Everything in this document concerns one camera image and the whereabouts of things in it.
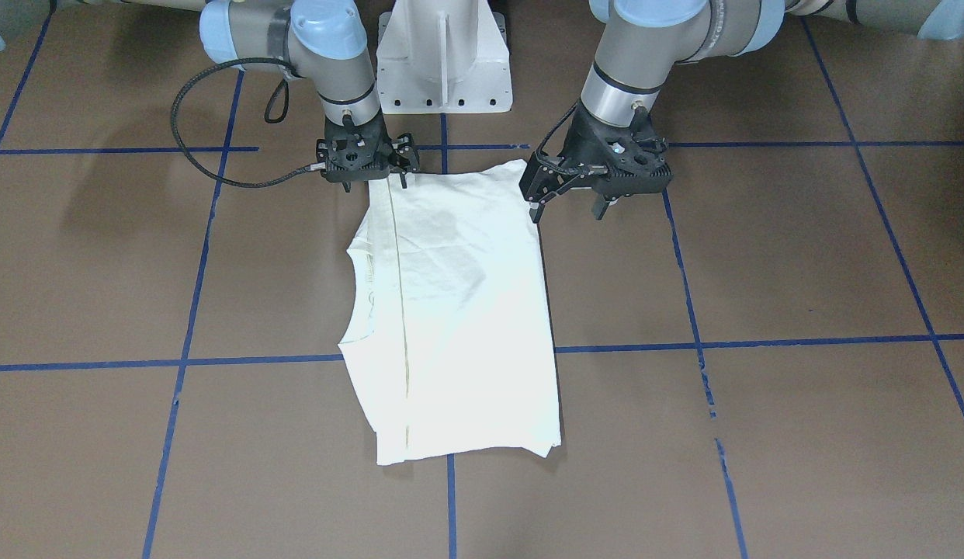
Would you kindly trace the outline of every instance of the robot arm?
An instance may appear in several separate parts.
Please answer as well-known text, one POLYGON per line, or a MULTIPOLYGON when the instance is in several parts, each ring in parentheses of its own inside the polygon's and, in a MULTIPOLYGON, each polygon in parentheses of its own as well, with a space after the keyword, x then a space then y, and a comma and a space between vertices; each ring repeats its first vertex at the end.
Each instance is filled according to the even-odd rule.
POLYGON ((964 0, 591 0, 606 23, 561 152, 543 152, 552 129, 520 181, 541 219, 568 190, 597 193, 593 216, 621 197, 658 193, 671 181, 667 142, 651 124, 651 107, 674 64, 740 56, 771 41, 786 12, 819 13, 852 23, 914 33, 921 39, 964 35, 964 0))
POLYGON ((411 135, 392 141, 387 134, 365 28, 353 1, 216 0, 199 18, 199 36, 217 63, 267 57, 287 65, 243 68, 313 82, 326 116, 316 167, 328 181, 350 192, 353 181, 418 170, 411 135))

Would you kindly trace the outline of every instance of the grid line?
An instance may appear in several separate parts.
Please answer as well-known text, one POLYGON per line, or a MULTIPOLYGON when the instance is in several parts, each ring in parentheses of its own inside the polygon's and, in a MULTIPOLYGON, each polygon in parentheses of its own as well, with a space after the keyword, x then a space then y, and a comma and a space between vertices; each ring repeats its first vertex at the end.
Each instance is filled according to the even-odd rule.
POLYGON ((709 376, 706 375, 706 357, 702 354, 702 340, 699 338, 699 325, 695 321, 695 309, 692 307, 692 293, 688 289, 688 277, 685 275, 685 263, 681 259, 681 248, 678 247, 678 232, 674 226, 674 215, 671 213, 671 201, 668 191, 662 191, 662 200, 665 203, 665 215, 668 217, 671 226, 671 247, 674 250, 674 259, 678 264, 678 272, 681 274, 681 286, 685 290, 685 310, 688 312, 688 324, 692 327, 692 343, 695 347, 695 357, 699 361, 699 376, 702 378, 702 389, 706 393, 706 403, 709 405, 709 417, 716 417, 716 402, 713 402, 713 390, 709 388, 709 376))
POLYGON ((806 18, 800 18, 803 25, 803 30, 806 32, 807 39, 809 40, 810 47, 813 49, 813 54, 817 59, 817 64, 820 66, 820 73, 824 75, 824 81, 827 83, 827 89, 830 91, 830 97, 834 100, 834 105, 837 106, 837 113, 841 116, 841 122, 844 124, 844 129, 848 132, 848 137, 851 138, 851 144, 854 145, 855 155, 858 156, 858 165, 862 167, 862 174, 865 175, 865 183, 868 184, 869 192, 872 194, 872 200, 876 203, 876 209, 879 211, 879 218, 883 221, 883 227, 886 228, 886 233, 889 235, 889 243, 893 245, 893 251, 895 252, 896 259, 900 262, 900 268, 903 270, 903 275, 907 279, 907 285, 909 286, 910 292, 914 295, 914 300, 916 301, 917 309, 920 312, 920 318, 923 319, 924 326, 927 329, 927 334, 931 343, 934 346, 934 351, 937 353, 938 361, 940 361, 941 368, 944 369, 944 376, 948 381, 948 385, 951 388, 951 392, 955 397, 955 401, 958 403, 958 410, 961 411, 962 418, 964 418, 964 397, 962 397, 961 390, 958 389, 958 382, 955 380, 955 375, 951 371, 951 367, 948 365, 948 360, 944 355, 944 350, 941 348, 941 343, 937 334, 934 332, 934 325, 930 321, 930 316, 927 314, 927 308, 923 304, 923 298, 920 297, 919 290, 917 289, 916 282, 914 282, 914 275, 910 272, 909 265, 907 264, 907 258, 904 257, 902 248, 900 248, 900 241, 897 240, 896 234, 893 230, 893 224, 889 222, 889 216, 886 215, 886 208, 883 206, 883 199, 879 197, 879 191, 876 188, 875 181, 872 180, 872 173, 869 172, 869 166, 865 163, 865 156, 862 155, 861 146, 858 145, 857 138, 855 138, 855 131, 851 128, 851 123, 848 121, 848 114, 844 112, 844 107, 841 105, 841 97, 837 94, 837 89, 834 87, 834 82, 830 79, 830 73, 827 71, 827 65, 824 63, 824 59, 820 56, 820 49, 817 47, 817 42, 814 39, 813 32, 810 30, 810 26, 806 21, 806 18))
MULTIPOLYGON (((256 145, 238 145, 224 148, 222 145, 199 146, 189 148, 191 152, 244 152, 259 151, 256 145)), ((0 155, 117 155, 117 153, 181 153, 179 148, 35 148, 35 149, 0 149, 0 155)))
MULTIPOLYGON (((936 334, 940 341, 964 341, 964 332, 936 334)), ((754 347, 831 346, 879 343, 930 342, 929 334, 894 336, 827 337, 827 339, 759 339, 731 341, 702 341, 702 349, 733 349, 754 347)), ((649 353, 653 351, 695 350, 694 342, 632 343, 616 345, 564 345, 554 348, 556 354, 570 353, 649 353)), ((190 357, 188 359, 134 359, 110 361, 63 361, 50 363, 0 364, 0 373, 68 371, 85 369, 140 369, 148 367, 208 367, 216 365, 270 365, 277 363, 313 363, 343 361, 340 353, 298 355, 248 355, 239 357, 190 357)))
MULTIPOLYGON (((224 149, 220 156, 220 168, 217 174, 223 176, 227 166, 228 148, 231 145, 231 138, 234 135, 234 121, 237 120, 237 107, 241 99, 241 84, 244 82, 243 71, 238 72, 237 84, 234 85, 234 98, 231 100, 230 117, 227 118, 227 135, 224 138, 224 149)), ((147 521, 147 533, 144 537, 144 552, 141 553, 142 559, 150 559, 151 548, 154 544, 154 531, 157 528, 158 513, 161 509, 161 498, 164 492, 165 477, 168 474, 168 462, 171 456, 171 445, 175 435, 175 425, 178 422, 179 397, 185 384, 185 373, 188 369, 189 351, 192 347, 193 332, 196 328, 196 316, 199 310, 199 295, 203 290, 203 279, 206 275, 206 261, 210 253, 210 233, 213 229, 213 219, 217 215, 217 202, 220 200, 220 191, 223 182, 216 181, 213 187, 213 201, 210 205, 210 216, 206 219, 206 233, 203 236, 203 250, 199 254, 199 270, 196 275, 196 286, 192 293, 192 302, 189 305, 189 325, 185 334, 185 341, 182 345, 182 363, 178 367, 178 374, 175 377, 175 390, 168 413, 168 427, 165 429, 165 439, 161 449, 161 461, 158 466, 157 484, 154 489, 154 498, 151 500, 151 512, 147 521)))
POLYGON ((670 148, 961 148, 964 141, 673 141, 670 148))
MULTIPOLYGON (((447 174, 447 113, 440 113, 440 172, 447 174)), ((447 454, 447 559, 458 559, 457 487, 454 477, 454 454, 447 454)))
MULTIPOLYGON (((709 418, 712 421, 716 421, 716 401, 713 400, 713 390, 709 388, 709 375, 706 374, 706 358, 705 355, 703 355, 702 339, 701 336, 699 336, 699 325, 695 321, 695 308, 692 307, 692 293, 688 288, 688 276, 687 273, 685 273, 685 262, 681 257, 680 245, 678 245, 678 230, 674 223, 674 213, 671 211, 671 199, 669 198, 667 190, 662 191, 662 201, 665 203, 665 215, 668 217, 669 225, 671 226, 671 248, 673 248, 676 264, 678 264, 678 272, 681 274, 681 285, 685 290, 685 310, 688 312, 688 322, 690 322, 692 326, 692 345, 695 347, 696 359, 699 361, 699 376, 702 378, 702 386, 706 394, 709 418)), ((744 538, 744 524, 741 523, 740 512, 738 512, 737 509, 737 496, 734 494, 733 480, 730 478, 730 471, 727 470, 726 451, 720 439, 715 439, 715 441, 716 453, 720 459, 720 468, 723 471, 723 485, 726 489, 727 503, 730 505, 730 517, 731 520, 733 520, 734 535, 737 538, 737 549, 738 552, 740 552, 740 559, 748 559, 747 541, 744 538)))
POLYGON ((34 70, 34 64, 37 61, 37 55, 41 52, 41 46, 44 45, 44 38, 47 36, 47 30, 50 25, 50 16, 44 20, 44 25, 41 26, 41 31, 37 34, 37 42, 34 43, 34 50, 30 53, 30 59, 27 61, 27 67, 23 69, 23 75, 20 77, 20 83, 16 85, 16 91, 13 92, 13 99, 10 99, 9 106, 6 107, 6 116, 2 118, 2 125, 0 125, 0 145, 2 145, 2 138, 5 137, 6 131, 9 128, 9 121, 13 118, 13 113, 16 110, 17 103, 20 103, 20 96, 23 93, 24 86, 27 85, 27 79, 30 78, 31 71, 34 70))
MULTIPOLYGON (((447 121, 447 115, 443 114, 444 121, 447 121)), ((428 150, 428 151, 441 151, 446 152, 448 150, 465 150, 465 149, 530 149, 531 145, 528 143, 446 143, 446 137, 440 138, 442 143, 428 143, 426 145, 418 145, 417 149, 428 150)))

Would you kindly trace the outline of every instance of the brown floor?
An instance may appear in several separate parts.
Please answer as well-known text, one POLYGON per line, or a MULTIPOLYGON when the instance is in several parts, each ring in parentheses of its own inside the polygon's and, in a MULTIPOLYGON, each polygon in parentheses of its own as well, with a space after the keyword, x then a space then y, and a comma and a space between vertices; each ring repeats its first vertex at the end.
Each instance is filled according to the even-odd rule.
MULTIPOLYGON (((585 3, 510 21, 510 113, 389 117, 425 170, 528 156, 577 98, 585 3)), ((194 14, 78 8, 10 43, 0 559, 964 558, 964 40, 806 25, 673 71, 666 196, 547 210, 563 448, 386 468, 336 348, 367 195, 215 190, 174 152, 194 14)), ((269 127, 274 81, 188 98, 204 162, 311 160, 315 94, 269 127)))

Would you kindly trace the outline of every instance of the blue tape line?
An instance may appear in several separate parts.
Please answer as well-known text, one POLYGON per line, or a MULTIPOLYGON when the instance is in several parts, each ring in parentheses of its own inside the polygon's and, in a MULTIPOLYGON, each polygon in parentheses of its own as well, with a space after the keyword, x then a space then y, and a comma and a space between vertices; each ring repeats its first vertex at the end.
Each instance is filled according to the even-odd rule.
POLYGON ((17 363, 0 365, 0 373, 14 371, 72 371, 80 369, 137 369, 144 367, 176 367, 181 359, 148 359, 125 361, 78 361, 71 363, 17 363))
POLYGON ((673 141, 671 148, 943 148, 964 146, 964 141, 673 141))
POLYGON ((440 113, 440 174, 447 174, 447 114, 440 113))
POLYGON ((822 56, 820 56, 820 50, 817 47, 817 42, 813 38, 813 32, 810 31, 810 26, 806 23, 805 18, 800 18, 800 21, 802 22, 803 30, 806 32, 807 39, 810 42, 810 47, 813 49, 813 54, 817 59, 817 64, 820 66, 820 73, 824 75, 824 81, 827 82, 827 88, 830 89, 830 97, 834 99, 834 105, 837 106, 837 112, 841 114, 841 122, 844 123, 844 129, 848 131, 848 137, 851 138, 851 142, 855 145, 855 154, 858 156, 858 165, 862 167, 862 174, 865 175, 865 183, 869 185, 869 192, 872 192, 872 200, 875 200, 876 202, 876 209, 879 211, 879 218, 882 218, 883 227, 886 228, 886 234, 889 235, 889 243, 893 245, 893 250, 896 252, 896 259, 900 261, 900 268, 903 270, 903 276, 907 278, 907 284, 910 287, 910 292, 914 295, 917 309, 920 311, 920 318, 923 319, 924 326, 927 329, 927 334, 929 335, 930 340, 933 342, 934 351, 937 353, 937 358, 940 361, 941 367, 944 369, 944 375, 948 380, 948 385, 951 388, 952 394, 955 396, 955 400, 958 402, 958 410, 961 411, 962 418, 964 418, 964 398, 962 398, 961 390, 958 389, 958 382, 955 380, 955 375, 951 372, 951 367, 948 366, 947 359, 944 357, 944 350, 941 349, 940 339, 934 332, 934 325, 931 323, 930 316, 927 314, 927 308, 923 304, 923 298, 920 297, 919 290, 914 282, 914 275, 910 273, 907 259, 903 257, 903 252, 900 248, 900 241, 897 240, 896 234, 893 230, 893 224, 889 222, 889 216, 886 215, 886 208, 883 206, 883 199, 879 197, 879 191, 876 188, 875 181, 872 180, 872 173, 869 172, 869 166, 865 163, 865 157, 862 156, 862 149, 858 147, 858 142, 855 140, 855 132, 851 129, 851 123, 848 121, 847 114, 844 113, 844 107, 841 106, 841 98, 839 95, 837 95, 837 89, 834 88, 834 82, 830 80, 830 74, 827 73, 827 65, 824 64, 824 59, 822 56))
POLYGON ((273 363, 314 363, 326 361, 343 361, 340 353, 325 355, 276 355, 269 357, 200 357, 186 361, 190 367, 212 365, 265 365, 273 363))
POLYGON ((622 345, 566 345, 554 348, 554 353, 614 353, 623 351, 665 351, 696 349, 695 343, 631 343, 622 345))
POLYGON ((9 121, 13 118, 13 111, 16 110, 17 103, 20 103, 20 95, 23 93, 24 85, 27 85, 27 78, 30 78, 34 63, 37 61, 37 55, 41 52, 41 45, 44 43, 44 37, 47 35, 49 25, 50 15, 44 20, 44 25, 41 26, 41 32, 37 35, 37 42, 34 43, 34 50, 30 53, 30 60, 27 61, 27 67, 24 68, 23 75, 20 77, 20 83, 17 84, 16 91, 13 92, 13 99, 10 100, 9 106, 6 107, 6 117, 3 117, 2 125, 0 126, 0 145, 2 144, 2 138, 5 137, 6 131, 9 128, 9 121))
MULTIPOLYGON (((234 121, 237 120, 237 106, 241 99, 241 84, 243 84, 243 82, 244 73, 243 71, 239 71, 237 84, 234 86, 234 98, 231 100, 230 117, 227 118, 227 135, 224 138, 224 148, 230 147, 231 138, 233 138, 234 135, 234 121)), ((217 171, 217 174, 220 176, 223 176, 224 169, 227 167, 228 154, 229 152, 224 149, 223 154, 220 156, 220 169, 217 171)), ((220 187, 223 187, 223 183, 216 181, 216 186, 213 187, 213 202, 210 205, 210 216, 209 219, 206 220, 203 250, 201 254, 199 254, 199 270, 196 273, 196 286, 192 293, 192 302, 189 305, 189 325, 185 334, 185 342, 182 345, 183 364, 179 366, 178 374, 175 377, 175 390, 172 395, 171 409, 168 413, 168 427, 165 429, 165 442, 161 448, 161 463, 158 465, 157 484, 154 488, 154 498, 151 500, 151 512, 147 520, 147 534, 144 537, 142 559, 150 559, 151 546, 154 543, 154 531, 158 523, 158 513, 161 509, 161 496, 165 488, 165 477, 168 474, 168 460, 171 456, 172 440, 175 436, 175 425, 178 421, 179 396, 185 384, 187 365, 184 364, 184 362, 188 360, 189 350, 192 348, 192 336, 196 327, 196 315, 199 311, 199 295, 203 290, 203 279, 206 275, 206 260, 209 258, 210 253, 210 233, 213 229, 213 219, 215 219, 217 215, 217 202, 220 200, 220 187)))
POLYGON ((869 343, 907 343, 930 341, 926 334, 902 336, 855 336, 846 339, 769 339, 746 341, 705 341, 705 349, 727 349, 741 347, 793 347, 799 345, 848 345, 869 343))
POLYGON ((699 326, 695 322, 695 309, 692 308, 692 294, 688 290, 688 277, 685 275, 685 264, 681 260, 681 248, 678 247, 678 232, 674 227, 674 215, 671 213, 671 201, 668 191, 662 191, 662 200, 665 202, 665 215, 668 216, 671 225, 671 247, 674 248, 674 259, 678 263, 678 271, 681 273, 681 285, 685 290, 685 309, 688 311, 688 324, 692 326, 692 342, 695 346, 695 356, 699 361, 699 376, 702 378, 702 388, 706 391, 706 403, 709 404, 709 417, 716 417, 716 402, 713 400, 713 390, 709 389, 709 375, 706 375, 706 358, 702 354, 702 340, 699 338, 699 326))
MULTIPOLYGON (((964 333, 936 334, 941 341, 964 341, 964 333)), ((762 339, 740 341, 703 341, 702 349, 733 349, 748 347, 792 347, 821 345, 855 345, 870 343, 914 343, 929 342, 927 334, 898 336, 854 336, 833 337, 832 339, 762 339)), ((680 351, 695 349, 694 342, 673 343, 631 343, 616 345, 565 345, 554 348, 554 353, 621 353, 648 351, 680 351)), ((310 355, 261 355, 245 357, 192 357, 188 359, 148 359, 128 361, 78 361, 59 363, 11 363, 0 364, 0 373, 30 371, 66 371, 81 369, 136 369, 146 367, 176 367, 182 364, 190 367, 212 365, 265 365, 274 363, 311 363, 343 361, 340 353, 310 355)))
POLYGON ((935 337, 941 341, 964 340, 964 334, 937 334, 935 337))
POLYGON ((964 146, 964 141, 857 141, 855 145, 869 148, 954 148, 964 146))
MULTIPOLYGON (((223 146, 204 146, 189 148, 191 152, 221 152, 223 146)), ((229 152, 259 151, 258 146, 231 146, 229 152)), ((41 148, 41 149, 0 149, 0 155, 77 155, 78 153, 179 153, 179 148, 41 148)))
POLYGON ((454 144, 447 144, 447 145, 426 144, 426 145, 417 146, 417 149, 432 150, 432 151, 443 150, 443 149, 485 150, 485 149, 530 149, 530 148, 531 148, 531 145, 529 145, 529 143, 454 143, 454 144))
POLYGON ((846 148, 850 141, 674 141, 672 148, 846 148))
MULTIPOLYGON (((440 172, 447 174, 447 114, 440 113, 440 172)), ((458 518, 455 513, 454 454, 447 454, 447 557, 458 557, 458 518)))
POLYGON ((447 454, 447 558, 458 559, 458 514, 454 499, 454 454, 447 454))
POLYGON ((737 493, 733 490, 733 480, 730 480, 730 471, 727 470, 727 453, 723 448, 720 439, 716 441, 716 453, 720 455, 720 470, 723 470, 723 485, 727 490, 727 501, 730 502, 730 515, 733 517, 733 529, 737 534, 737 549, 740 550, 740 559, 747 559, 747 542, 744 540, 744 527, 740 522, 740 510, 737 508, 737 493))

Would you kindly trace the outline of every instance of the black cable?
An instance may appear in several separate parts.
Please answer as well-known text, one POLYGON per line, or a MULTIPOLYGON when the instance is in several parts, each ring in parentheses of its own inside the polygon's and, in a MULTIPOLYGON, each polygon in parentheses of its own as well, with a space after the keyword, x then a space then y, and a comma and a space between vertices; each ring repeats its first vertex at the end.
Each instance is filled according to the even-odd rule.
POLYGON ((552 130, 547 132, 545 139, 543 139, 541 143, 539 143, 538 149, 536 149, 536 158, 538 158, 538 161, 541 162, 543 166, 547 167, 550 170, 553 170, 555 173, 559 173, 563 175, 577 175, 579 173, 578 167, 568 167, 568 168, 560 167, 550 162, 550 160, 547 159, 547 154, 545 153, 545 150, 543 150, 547 141, 549 141, 550 138, 554 135, 554 132, 557 132, 557 130, 561 128, 561 124, 564 124, 564 121, 568 120, 568 117, 572 116, 572 113, 575 113, 576 109, 578 109, 578 101, 576 101, 574 105, 571 106, 571 109, 566 111, 564 116, 559 118, 559 120, 557 121, 557 124, 554 124, 552 127, 552 130))
POLYGON ((862 24, 862 22, 858 21, 858 0, 848 0, 848 2, 844 4, 844 10, 848 12, 848 21, 855 25, 862 24))
POLYGON ((286 114, 290 112, 290 81, 283 78, 278 85, 276 85, 276 90, 272 92, 272 96, 269 98, 269 104, 265 106, 265 122, 268 124, 277 124, 286 119, 286 114), (283 99, 283 113, 272 118, 272 107, 276 105, 276 99, 279 98, 279 93, 284 92, 286 98, 283 99))
MULTIPOLYGON (((195 157, 192 156, 192 153, 185 145, 185 142, 182 141, 182 135, 178 131, 178 109, 182 105, 182 99, 184 99, 185 95, 188 95, 191 89, 193 89, 194 86, 196 86, 196 84, 199 84, 199 82, 201 82, 203 79, 209 78, 210 75, 216 74, 217 71, 226 70, 226 68, 238 66, 238 64, 278 64, 283 68, 288 68, 288 70, 292 71, 295 74, 295 68, 293 68, 292 64, 287 63, 287 61, 283 61, 280 59, 273 59, 273 57, 246 57, 245 59, 224 61, 223 63, 214 64, 213 66, 206 68, 206 70, 200 71, 199 74, 194 75, 192 79, 189 79, 186 82, 186 85, 182 85, 182 88, 179 89, 178 95, 175 95, 175 102, 172 103, 172 110, 171 110, 172 136, 175 138, 175 143, 178 145, 178 148, 181 150, 182 155, 185 155, 185 158, 188 159, 189 162, 192 163, 197 169, 199 169, 199 172, 202 172, 204 175, 210 177, 212 180, 218 180, 223 184, 229 184, 231 186, 236 186, 238 188, 268 188, 270 186, 274 186, 276 184, 283 183, 287 180, 290 180, 290 178, 292 177, 302 175, 305 173, 312 173, 312 172, 318 171, 319 169, 316 167, 316 164, 313 163, 310 165, 306 165, 305 167, 299 167, 298 169, 295 169, 290 173, 284 174, 283 176, 280 176, 279 178, 276 178, 276 179, 272 179, 264 182, 240 182, 236 180, 229 180, 216 173, 213 173, 209 169, 206 169, 206 167, 202 166, 202 164, 199 163, 195 159, 195 157)), ((288 89, 286 90, 286 103, 288 103, 288 89)))

